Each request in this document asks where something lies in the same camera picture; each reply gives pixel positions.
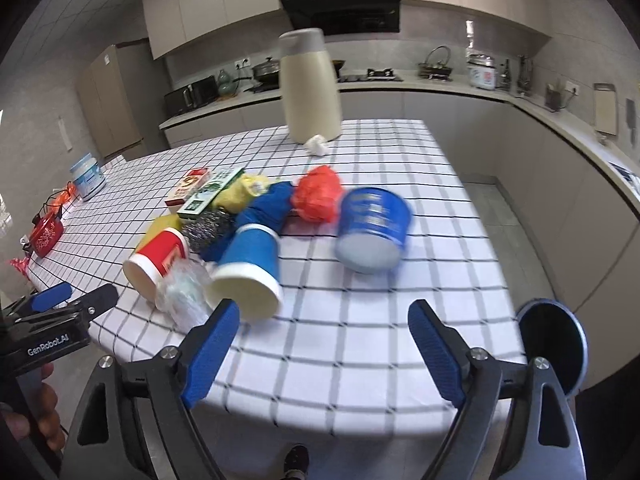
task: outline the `black shoe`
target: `black shoe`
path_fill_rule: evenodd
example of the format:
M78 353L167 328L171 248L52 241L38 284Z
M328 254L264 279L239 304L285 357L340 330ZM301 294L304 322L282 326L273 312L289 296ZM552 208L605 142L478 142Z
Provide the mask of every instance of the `black shoe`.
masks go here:
M284 476L300 477L296 472L301 472L306 478L306 472L309 469L309 452L302 444L297 444L291 448L291 451L284 457Z

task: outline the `toothpaste box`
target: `toothpaste box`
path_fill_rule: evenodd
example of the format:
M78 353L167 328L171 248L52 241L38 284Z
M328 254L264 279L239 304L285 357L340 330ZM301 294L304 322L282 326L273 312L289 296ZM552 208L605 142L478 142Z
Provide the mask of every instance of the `toothpaste box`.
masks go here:
M244 168L225 168L213 176L178 209L180 218L195 220L213 202L213 199L244 173Z
M209 168L196 168L188 171L164 199L167 209L171 213L177 212L188 198L209 179L209 176Z

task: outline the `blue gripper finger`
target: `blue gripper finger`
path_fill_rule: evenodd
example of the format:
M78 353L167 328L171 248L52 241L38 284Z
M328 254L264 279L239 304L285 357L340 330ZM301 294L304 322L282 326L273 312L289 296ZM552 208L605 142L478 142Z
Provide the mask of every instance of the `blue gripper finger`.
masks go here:
M433 320L429 318L421 303L425 304L432 314ZM422 360L427 365L433 382L443 399L450 400L456 408L460 408L465 402L465 392L462 388L462 370L460 363L454 356L451 348L443 339L441 331L451 330L455 332L460 340L462 338L458 332L450 327L444 326L437 315L431 310L424 300L414 301L409 307L408 314L409 331L414 342L420 351Z

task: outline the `white checkered tablecloth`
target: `white checkered tablecloth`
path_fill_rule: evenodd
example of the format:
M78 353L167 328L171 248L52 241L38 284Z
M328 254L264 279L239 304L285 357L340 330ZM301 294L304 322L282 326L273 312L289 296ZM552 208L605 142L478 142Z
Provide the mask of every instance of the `white checkered tablecloth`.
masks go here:
M344 121L328 155L311 158L286 126L189 144L106 167L107 187L65 216L65 233L31 281L65 280L74 297L113 282L118 306L92 322L91 336L129 361L183 336L139 297L122 273L163 199L191 168L244 166L296 182L330 164L345 188L385 187L414 212L408 251L396 272L365 276L333 252L335 225L289 218L280 246L284 306L245 323L206 402L277 425L333 434L442 434L454 415L407 328L407 309L426 298L469 346L523 362L514 312L494 250L473 204L421 121Z

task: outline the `screw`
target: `screw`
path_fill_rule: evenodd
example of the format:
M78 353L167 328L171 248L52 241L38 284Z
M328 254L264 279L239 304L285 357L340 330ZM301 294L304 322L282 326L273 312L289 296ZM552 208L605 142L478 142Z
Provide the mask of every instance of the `screw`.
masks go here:
M550 366L549 361L547 361L543 357L536 357L535 359L533 359L533 364L535 364L536 368L540 370L547 370Z
M98 366L100 368L110 368L113 365L113 357L110 355L103 355L98 361Z
M165 346L160 351L160 357L162 359L173 359L178 355L178 349L175 346Z
M486 361L489 358L489 352L487 352L484 348L475 347L470 350L471 357L476 361Z

